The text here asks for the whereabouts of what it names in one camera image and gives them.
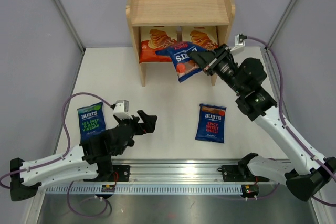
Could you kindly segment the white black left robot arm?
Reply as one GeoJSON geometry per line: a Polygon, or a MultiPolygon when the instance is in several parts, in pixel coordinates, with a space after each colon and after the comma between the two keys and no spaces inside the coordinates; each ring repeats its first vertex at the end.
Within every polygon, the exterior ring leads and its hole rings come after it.
{"type": "Polygon", "coordinates": [[[10,198],[23,201],[38,191],[75,180],[107,181],[113,176],[112,157],[134,145],[134,137],[155,131],[158,117],[138,110],[138,115],[113,112],[117,126],[91,137],[64,154],[35,161],[21,158],[10,162],[10,198]]]}

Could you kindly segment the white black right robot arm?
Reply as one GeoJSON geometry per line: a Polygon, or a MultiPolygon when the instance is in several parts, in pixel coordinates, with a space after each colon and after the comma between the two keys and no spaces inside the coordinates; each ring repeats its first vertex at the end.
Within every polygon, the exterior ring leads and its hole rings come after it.
{"type": "Polygon", "coordinates": [[[261,60],[233,59],[236,48],[222,45],[210,51],[191,51],[188,56],[208,76],[218,75],[237,95],[242,114],[262,128],[289,158],[281,163],[250,153],[238,162],[244,180],[263,177],[287,186],[301,201],[308,201],[335,176],[335,157],[326,158],[310,145],[280,112],[280,105],[262,87],[267,74],[261,60]]]}

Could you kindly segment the blue spicy chilli bag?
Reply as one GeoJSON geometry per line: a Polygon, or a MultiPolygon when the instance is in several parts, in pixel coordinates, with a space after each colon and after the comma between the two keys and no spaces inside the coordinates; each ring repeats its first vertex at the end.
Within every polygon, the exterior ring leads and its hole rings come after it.
{"type": "Polygon", "coordinates": [[[178,42],[166,48],[156,50],[158,56],[170,57],[177,73],[179,83],[201,72],[198,64],[189,57],[192,52],[204,52],[205,48],[191,42],[178,42]]]}
{"type": "Polygon", "coordinates": [[[195,139],[224,144],[226,107],[201,103],[195,139]]]}

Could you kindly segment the cassava chips bag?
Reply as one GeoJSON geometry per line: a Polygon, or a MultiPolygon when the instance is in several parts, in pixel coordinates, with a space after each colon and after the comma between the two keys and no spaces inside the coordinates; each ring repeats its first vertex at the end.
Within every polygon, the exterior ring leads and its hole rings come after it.
{"type": "Polygon", "coordinates": [[[183,41],[194,43],[206,50],[218,47],[217,29],[215,26],[182,26],[183,41]]]}
{"type": "Polygon", "coordinates": [[[171,62],[169,56],[157,55],[162,50],[177,43],[177,29],[173,26],[148,26],[140,28],[139,63],[171,62]]]}

